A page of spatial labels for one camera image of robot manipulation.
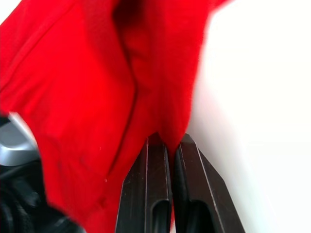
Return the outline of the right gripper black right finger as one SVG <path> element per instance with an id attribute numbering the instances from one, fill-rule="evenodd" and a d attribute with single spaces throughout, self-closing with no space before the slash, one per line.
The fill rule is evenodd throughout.
<path id="1" fill-rule="evenodd" d="M 242 233 L 226 184 L 186 134 L 176 150 L 173 205 L 178 233 Z"/>

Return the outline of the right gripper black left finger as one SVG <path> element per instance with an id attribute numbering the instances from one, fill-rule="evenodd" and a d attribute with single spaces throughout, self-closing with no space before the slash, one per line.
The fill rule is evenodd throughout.
<path id="1" fill-rule="evenodd" d="M 168 233 L 172 200 L 167 148 L 155 133 L 123 181 L 115 232 Z"/>

